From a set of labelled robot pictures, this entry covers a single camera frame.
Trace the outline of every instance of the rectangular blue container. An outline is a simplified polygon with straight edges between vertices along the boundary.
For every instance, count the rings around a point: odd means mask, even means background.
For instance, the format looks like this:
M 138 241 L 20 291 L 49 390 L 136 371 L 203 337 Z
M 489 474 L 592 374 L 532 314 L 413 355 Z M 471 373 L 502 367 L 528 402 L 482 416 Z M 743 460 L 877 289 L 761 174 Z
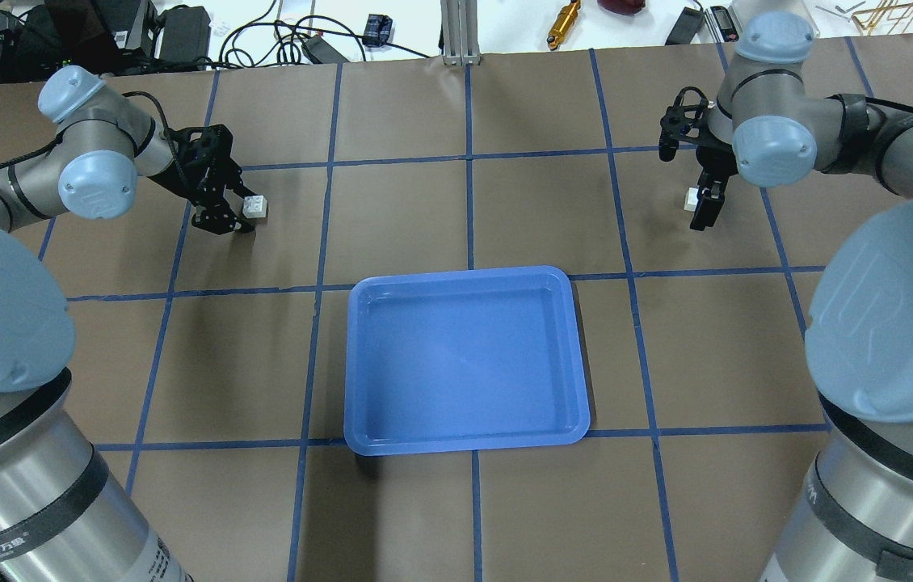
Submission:
M 556 268 L 363 280 L 347 357 L 345 439 L 364 456 L 570 445 L 589 429 L 571 283 Z

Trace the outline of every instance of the black phone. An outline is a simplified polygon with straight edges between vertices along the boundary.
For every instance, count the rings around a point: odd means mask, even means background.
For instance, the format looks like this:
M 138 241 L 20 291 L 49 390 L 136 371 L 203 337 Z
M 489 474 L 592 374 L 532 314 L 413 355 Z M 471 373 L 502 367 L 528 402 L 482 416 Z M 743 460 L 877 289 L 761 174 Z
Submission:
M 695 11 L 693 8 L 683 8 L 682 14 L 679 14 L 675 26 L 671 27 L 671 32 L 668 33 L 664 44 L 690 44 L 704 21 L 704 12 Z
M 736 43 L 740 40 L 740 34 L 737 33 L 737 27 L 733 24 L 733 16 L 725 6 L 712 6 L 712 18 L 715 18 L 715 26 L 722 34 L 722 40 L 726 43 Z

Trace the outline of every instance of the dark red object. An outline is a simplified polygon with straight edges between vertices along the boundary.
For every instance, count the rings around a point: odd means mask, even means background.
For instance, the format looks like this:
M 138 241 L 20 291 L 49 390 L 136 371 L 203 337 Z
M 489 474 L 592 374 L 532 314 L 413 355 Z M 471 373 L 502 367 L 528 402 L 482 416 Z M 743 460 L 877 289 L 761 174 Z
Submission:
M 647 0 L 598 0 L 598 2 L 601 8 L 618 12 L 619 15 L 634 15 L 647 6 Z

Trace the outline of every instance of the screwdriver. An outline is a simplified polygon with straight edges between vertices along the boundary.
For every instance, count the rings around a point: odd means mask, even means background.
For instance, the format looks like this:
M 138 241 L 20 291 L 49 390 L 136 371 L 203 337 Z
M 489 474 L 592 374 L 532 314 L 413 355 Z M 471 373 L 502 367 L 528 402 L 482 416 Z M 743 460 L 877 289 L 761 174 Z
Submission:
M 549 36 L 546 36 L 546 45 L 550 51 L 556 51 L 561 43 L 564 43 L 564 37 L 568 36 L 571 25 L 574 25 L 575 19 L 579 17 L 579 8 L 582 7 L 582 0 L 571 0 L 571 4 L 561 8 L 557 14 L 556 21 L 549 29 Z

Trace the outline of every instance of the blue plastic tray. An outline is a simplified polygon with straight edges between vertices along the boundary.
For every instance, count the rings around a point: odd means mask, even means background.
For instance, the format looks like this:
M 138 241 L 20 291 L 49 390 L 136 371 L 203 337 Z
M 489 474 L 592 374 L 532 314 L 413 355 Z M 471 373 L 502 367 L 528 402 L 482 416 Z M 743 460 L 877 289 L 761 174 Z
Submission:
M 590 424 L 571 283 L 548 266 L 363 280 L 345 387 L 365 456 L 570 445 Z

